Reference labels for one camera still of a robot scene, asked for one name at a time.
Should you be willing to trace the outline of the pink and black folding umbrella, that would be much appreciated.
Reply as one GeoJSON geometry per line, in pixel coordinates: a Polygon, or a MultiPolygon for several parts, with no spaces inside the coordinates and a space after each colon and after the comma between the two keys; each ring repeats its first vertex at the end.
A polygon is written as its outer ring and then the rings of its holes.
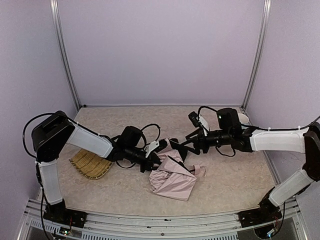
{"type": "Polygon", "coordinates": [[[203,164],[194,164],[187,168],[184,164],[188,150],[181,146],[176,138],[165,138],[158,141],[159,150],[155,154],[160,159],[160,165],[149,174],[152,192],[158,196],[187,201],[196,184],[197,176],[207,175],[203,164]]]}

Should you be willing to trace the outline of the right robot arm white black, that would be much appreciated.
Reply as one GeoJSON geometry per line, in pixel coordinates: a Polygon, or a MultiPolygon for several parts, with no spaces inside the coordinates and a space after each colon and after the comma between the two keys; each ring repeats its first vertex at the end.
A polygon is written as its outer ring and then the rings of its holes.
{"type": "Polygon", "coordinates": [[[222,108],[215,113],[219,129],[213,131],[200,111],[188,115],[197,129],[179,144],[183,150],[199,155],[207,153],[211,147],[231,146],[234,152],[287,151],[305,155],[303,166],[260,201],[256,208],[260,215],[276,212],[286,200],[320,180],[320,124],[317,120],[303,127],[274,129],[242,123],[234,108],[222,108]]]}

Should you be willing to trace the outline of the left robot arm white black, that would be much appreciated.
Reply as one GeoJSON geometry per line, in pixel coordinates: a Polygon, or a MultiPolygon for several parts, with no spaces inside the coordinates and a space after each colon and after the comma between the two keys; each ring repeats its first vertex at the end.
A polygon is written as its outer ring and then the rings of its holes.
{"type": "Polygon", "coordinates": [[[113,138],[98,134],[69,118],[63,111],[46,113],[46,119],[31,132],[35,162],[44,198],[49,206],[64,206],[58,177],[58,158],[65,145],[72,145],[110,162],[128,160],[140,166],[140,171],[152,171],[161,164],[154,149],[147,143],[141,129],[126,126],[113,138]]]}

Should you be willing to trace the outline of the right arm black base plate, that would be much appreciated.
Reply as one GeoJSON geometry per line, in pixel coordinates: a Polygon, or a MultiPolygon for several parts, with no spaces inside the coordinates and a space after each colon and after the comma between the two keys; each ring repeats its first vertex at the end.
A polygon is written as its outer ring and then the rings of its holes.
{"type": "Polygon", "coordinates": [[[238,213],[242,228],[260,225],[281,219],[282,213],[279,207],[260,206],[258,208],[240,211],[238,213]]]}

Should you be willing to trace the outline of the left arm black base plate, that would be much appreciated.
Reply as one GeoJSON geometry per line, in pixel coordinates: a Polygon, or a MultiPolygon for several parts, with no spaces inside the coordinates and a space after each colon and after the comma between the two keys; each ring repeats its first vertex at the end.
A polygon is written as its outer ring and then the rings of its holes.
{"type": "Polygon", "coordinates": [[[47,204],[43,218],[69,227],[83,228],[86,222],[87,213],[69,209],[64,206],[58,206],[57,204],[47,204]]]}

